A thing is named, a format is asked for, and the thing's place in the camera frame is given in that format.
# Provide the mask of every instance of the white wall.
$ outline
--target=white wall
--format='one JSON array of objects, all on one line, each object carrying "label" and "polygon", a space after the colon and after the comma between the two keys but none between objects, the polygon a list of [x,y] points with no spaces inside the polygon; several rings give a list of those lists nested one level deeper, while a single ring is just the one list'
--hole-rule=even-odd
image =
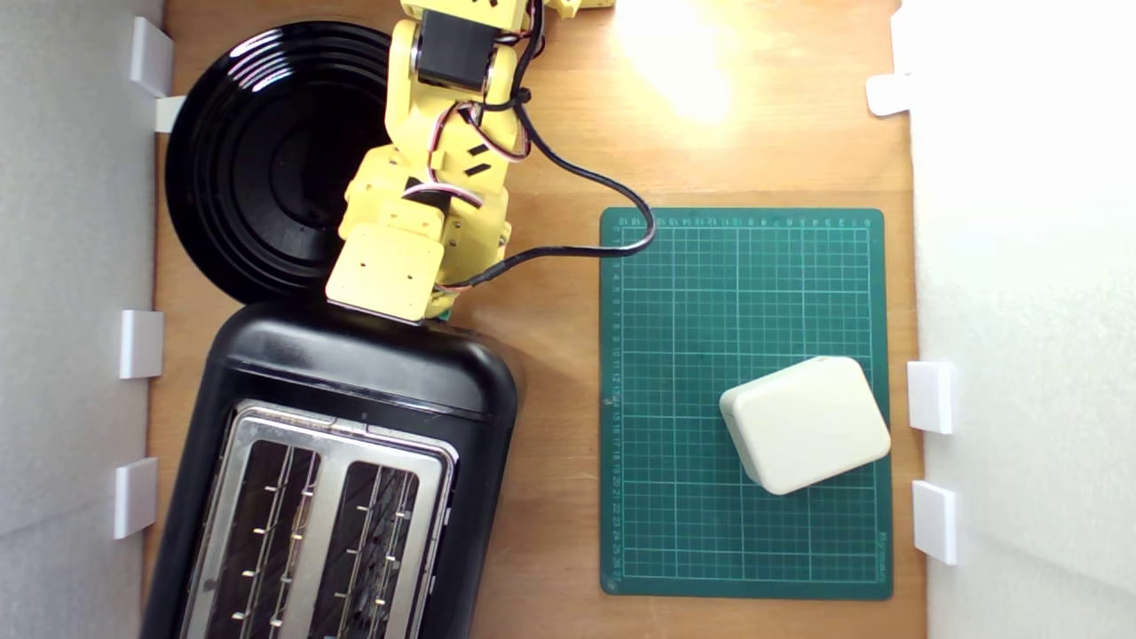
[{"label": "white wall", "polygon": [[127,80],[159,0],[0,0],[0,637],[134,637],[141,536],[114,468],[144,456],[119,312],[153,288],[153,99]]},{"label": "white wall", "polygon": [[961,418],[932,639],[1136,637],[1136,7],[909,0],[920,357]]}]

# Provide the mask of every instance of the red and white wire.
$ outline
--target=red and white wire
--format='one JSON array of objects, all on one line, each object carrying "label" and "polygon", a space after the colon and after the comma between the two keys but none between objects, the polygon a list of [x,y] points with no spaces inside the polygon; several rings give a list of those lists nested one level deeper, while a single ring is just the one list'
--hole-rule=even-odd
[{"label": "red and white wire", "polygon": [[445,122],[450,119],[454,110],[458,109],[458,103],[454,102],[450,105],[450,108],[442,111],[437,119],[434,122],[434,131],[431,134],[429,140],[429,152],[426,153],[426,174],[429,176],[429,182],[423,182],[421,184],[415,184],[402,191],[402,197],[407,198],[416,193],[449,193],[457,197],[458,199],[469,204],[474,208],[482,208],[485,200],[482,199],[477,193],[457,186],[454,184],[449,184],[442,182],[437,179],[437,172],[434,171],[434,152],[437,151],[438,142],[442,140],[442,130],[445,128]]},{"label": "red and white wire", "polygon": [[474,102],[462,102],[458,106],[458,113],[461,114],[466,123],[474,128],[474,131],[477,133],[477,136],[482,139],[483,144],[488,147],[490,149],[493,149],[493,151],[495,151],[498,155],[500,155],[501,157],[513,164],[521,161],[523,159],[527,158],[531,152],[533,152],[533,142],[532,140],[528,139],[528,133],[525,131],[524,127],[520,127],[520,149],[521,149],[520,152],[506,149],[501,144],[498,144],[495,141],[493,141],[484,131],[482,131],[482,127],[478,126],[477,114],[474,111],[477,105],[475,105]]}]

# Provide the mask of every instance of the black cable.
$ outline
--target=black cable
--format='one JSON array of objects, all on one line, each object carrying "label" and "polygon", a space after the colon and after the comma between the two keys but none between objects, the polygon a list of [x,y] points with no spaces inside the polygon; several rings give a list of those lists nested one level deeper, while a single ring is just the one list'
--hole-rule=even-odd
[{"label": "black cable", "polygon": [[512,92],[508,105],[517,113],[520,126],[524,127],[526,133],[528,133],[529,140],[532,140],[533,144],[535,144],[546,158],[552,160],[552,164],[559,166],[568,173],[571,173],[573,175],[577,175],[585,180],[595,182],[596,184],[607,186],[630,200],[630,202],[635,205],[635,208],[637,208],[643,215],[643,221],[646,223],[646,230],[640,240],[623,247],[544,246],[532,248],[511,257],[507,257],[468,280],[445,284],[445,289],[476,287],[477,284],[498,277],[518,264],[536,259],[538,257],[628,257],[649,247],[654,240],[657,233],[654,213],[651,210],[650,205],[648,205],[638,193],[624,184],[616,182],[607,175],[588,171],[557,155],[557,152],[549,147],[548,142],[541,138],[541,134],[537,133],[536,127],[533,125],[532,118],[528,117],[528,111],[525,110],[525,102],[528,101],[529,96],[528,91],[521,88],[521,82],[524,81],[525,72],[528,70],[529,63],[533,61],[533,58],[537,53],[537,48],[543,49],[542,43],[544,41],[544,2],[543,0],[534,0],[534,5],[536,8],[533,13],[532,34],[528,39],[528,45],[525,47],[525,51],[520,55],[520,59],[517,61],[517,72],[512,78]]}]

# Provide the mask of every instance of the white plastic bracket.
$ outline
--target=white plastic bracket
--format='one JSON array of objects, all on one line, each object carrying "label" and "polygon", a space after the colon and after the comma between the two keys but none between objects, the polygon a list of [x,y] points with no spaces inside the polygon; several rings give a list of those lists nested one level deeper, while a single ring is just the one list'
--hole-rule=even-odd
[{"label": "white plastic bracket", "polygon": [[161,375],[166,315],[153,310],[124,310],[118,377],[137,380]]},{"label": "white plastic bracket", "polygon": [[959,522],[954,491],[925,481],[911,483],[916,548],[949,566],[959,563]]},{"label": "white plastic bracket", "polygon": [[153,114],[156,133],[170,133],[185,102],[184,96],[170,97],[174,83],[174,41],[150,20],[134,18],[131,47],[131,80],[157,98]]},{"label": "white plastic bracket", "polygon": [[158,108],[153,118],[154,133],[173,133],[174,123],[177,122],[177,114],[185,103],[185,96],[173,98],[158,98]]},{"label": "white plastic bracket", "polygon": [[912,98],[912,73],[919,57],[916,9],[904,5],[892,15],[893,73],[874,75],[864,84],[868,110],[886,117],[908,110]]},{"label": "white plastic bracket", "polygon": [[154,98],[169,96],[174,78],[174,41],[150,20],[134,18],[131,80]]},{"label": "white plastic bracket", "polygon": [[158,518],[158,459],[147,457],[115,470],[115,539],[125,539]]},{"label": "white plastic bracket", "polygon": [[958,379],[945,362],[908,362],[908,412],[911,428],[951,434],[958,417]]}]

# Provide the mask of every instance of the white box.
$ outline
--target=white box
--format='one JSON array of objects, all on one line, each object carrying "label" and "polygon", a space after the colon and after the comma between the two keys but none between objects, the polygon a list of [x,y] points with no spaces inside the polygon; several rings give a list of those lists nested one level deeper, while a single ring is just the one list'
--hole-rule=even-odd
[{"label": "white box", "polygon": [[745,473],[785,495],[888,454],[892,438],[863,370],[815,357],[726,391],[719,401]]}]

